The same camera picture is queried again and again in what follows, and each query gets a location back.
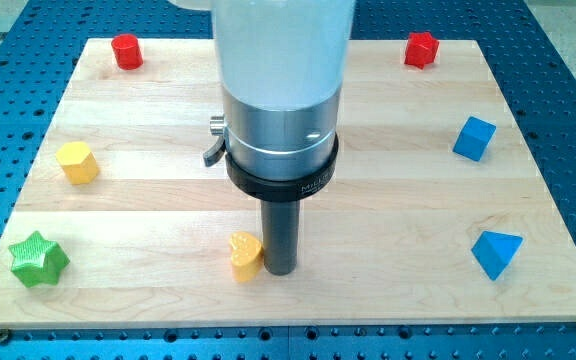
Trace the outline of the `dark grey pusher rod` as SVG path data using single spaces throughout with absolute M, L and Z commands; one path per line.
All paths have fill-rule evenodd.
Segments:
M 297 265 L 300 202 L 261 202 L 264 266 L 287 275 Z

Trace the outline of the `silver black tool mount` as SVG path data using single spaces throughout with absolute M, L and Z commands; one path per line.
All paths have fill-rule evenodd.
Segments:
M 224 113 L 210 119 L 216 143 L 206 167 L 226 159 L 230 180 L 244 193 L 270 202 L 299 201 L 332 178 L 339 140 L 339 94 L 309 107 L 267 110 L 223 91 Z

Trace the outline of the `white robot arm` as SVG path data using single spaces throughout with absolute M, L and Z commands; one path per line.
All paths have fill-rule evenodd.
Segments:
M 345 0 L 172 0 L 208 11 L 223 113 L 206 166 L 261 203 L 264 266 L 297 264 L 300 202 L 334 174 L 340 93 L 355 4 Z

